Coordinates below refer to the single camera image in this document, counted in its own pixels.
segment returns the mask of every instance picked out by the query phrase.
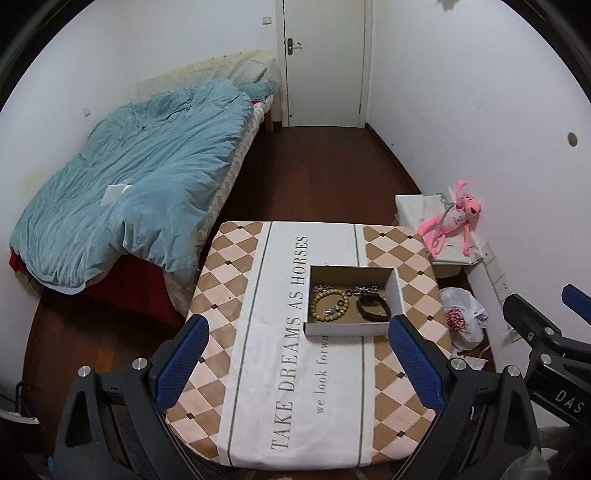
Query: bead bracelet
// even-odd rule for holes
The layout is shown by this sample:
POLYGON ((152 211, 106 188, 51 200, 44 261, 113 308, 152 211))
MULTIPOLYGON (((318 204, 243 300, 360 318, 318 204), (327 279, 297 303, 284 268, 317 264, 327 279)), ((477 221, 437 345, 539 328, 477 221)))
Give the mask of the bead bracelet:
POLYGON ((312 300, 312 303, 310 304, 310 314, 317 322, 334 322, 336 319, 340 319, 348 308, 349 299, 347 298, 346 293, 336 288, 329 288, 328 290, 323 290, 315 295, 314 300, 312 300), (316 305, 319 300, 328 297, 329 295, 340 295, 342 300, 339 300, 336 303, 334 310, 324 309, 324 316, 316 313, 316 305))

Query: pink panther plush toy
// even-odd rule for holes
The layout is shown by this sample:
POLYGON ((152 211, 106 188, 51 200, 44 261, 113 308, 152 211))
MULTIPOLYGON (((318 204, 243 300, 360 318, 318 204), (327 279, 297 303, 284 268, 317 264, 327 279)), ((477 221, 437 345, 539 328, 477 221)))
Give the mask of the pink panther plush toy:
POLYGON ((462 194, 462 189, 465 186, 465 181, 458 180, 456 203, 449 207, 445 213, 423 222, 418 228, 418 234, 423 237, 423 242, 433 258, 437 258, 443 249, 446 235, 461 226, 464 227, 463 253, 467 257, 470 256, 470 219, 480 213, 482 205, 471 194, 462 194))

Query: door handle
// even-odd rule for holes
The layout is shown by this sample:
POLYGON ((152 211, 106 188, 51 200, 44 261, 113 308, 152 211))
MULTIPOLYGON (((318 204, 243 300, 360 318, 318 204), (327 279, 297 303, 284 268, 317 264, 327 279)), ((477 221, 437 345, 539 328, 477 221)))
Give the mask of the door handle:
MULTIPOLYGON (((296 45, 299 45, 301 48, 301 43, 300 42, 295 42, 296 45)), ((288 38, 287 39, 287 54, 288 55, 293 55, 294 54, 294 39, 293 38, 288 38)))

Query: red bed sheet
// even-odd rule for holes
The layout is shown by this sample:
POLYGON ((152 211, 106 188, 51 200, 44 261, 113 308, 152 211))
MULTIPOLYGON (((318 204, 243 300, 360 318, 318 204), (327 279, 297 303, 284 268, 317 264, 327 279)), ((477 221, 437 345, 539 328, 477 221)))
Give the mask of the red bed sheet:
MULTIPOLYGON (((28 274, 25 262, 15 252, 11 252, 9 263, 14 271, 28 274)), ((77 295, 151 315, 174 327, 184 324, 168 297, 162 269, 133 255, 119 257, 103 280, 77 295)))

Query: jewelry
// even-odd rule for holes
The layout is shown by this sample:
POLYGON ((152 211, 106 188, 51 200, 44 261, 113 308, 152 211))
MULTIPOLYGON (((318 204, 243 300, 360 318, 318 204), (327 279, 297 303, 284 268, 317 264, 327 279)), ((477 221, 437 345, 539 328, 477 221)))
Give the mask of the jewelry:
MULTIPOLYGON (((321 292, 327 291, 327 290, 334 290, 334 288, 331 287, 330 285, 314 285, 314 288, 312 288, 312 291, 314 293, 321 293, 321 292)), ((351 297, 353 295, 356 297, 359 297, 360 295, 364 295, 366 293, 377 293, 377 292, 378 292, 378 286, 374 285, 371 287, 353 287, 353 288, 346 290, 345 294, 348 297, 351 297)))
POLYGON ((386 299, 379 296, 377 293, 369 293, 359 296, 357 299, 357 310, 359 310, 361 316, 369 322, 389 322, 392 317, 392 312, 386 303, 386 299), (363 308, 363 303, 378 303, 384 309, 386 315, 368 312, 363 308))
POLYGON ((317 322, 334 322, 336 319, 340 319, 349 308, 349 299, 347 298, 347 295, 336 288, 320 289, 317 287, 318 286, 314 286, 313 291, 316 293, 316 295, 310 303, 310 314, 312 315, 312 318, 317 322), (334 309, 324 309, 324 316, 316 313, 316 305, 318 301, 324 297, 328 297, 329 295, 340 295, 342 299, 337 302, 334 309))

